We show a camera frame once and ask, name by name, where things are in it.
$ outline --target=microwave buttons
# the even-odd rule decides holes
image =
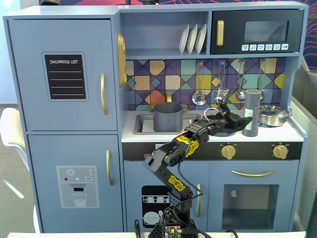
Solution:
[[[242,51],[248,51],[249,45],[242,45]]]
[[[273,45],[272,45],[272,44],[266,44],[266,45],[265,45],[265,50],[266,50],[266,51],[271,51],[272,48],[273,48]]]
[[[288,44],[282,44],[282,50],[283,51],[288,50]]]
[[[250,51],[256,51],[257,45],[250,45]]]
[[[274,51],[279,51],[281,49],[281,45],[280,44],[274,44],[273,46],[273,50]]]
[[[264,45],[258,45],[258,51],[264,51]]]

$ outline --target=floor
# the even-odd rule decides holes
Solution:
[[[10,232],[34,233],[33,207],[29,172],[19,154],[0,140],[0,238]]]

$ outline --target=stove knob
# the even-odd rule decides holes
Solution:
[[[273,155],[279,159],[286,159],[286,155],[288,153],[288,149],[285,145],[277,145],[273,149]]]
[[[225,145],[221,150],[221,154],[223,157],[231,160],[236,154],[236,149],[232,145]]]

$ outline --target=microwave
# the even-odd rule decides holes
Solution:
[[[304,10],[214,11],[211,54],[299,52]]]

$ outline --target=toy kitchen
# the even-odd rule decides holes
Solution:
[[[182,162],[204,192],[190,217],[204,232],[292,231],[307,135],[290,102],[307,15],[267,1],[5,16],[41,232],[133,232],[136,219],[150,232],[170,190],[143,161],[189,123],[225,118],[219,99],[252,121]]]

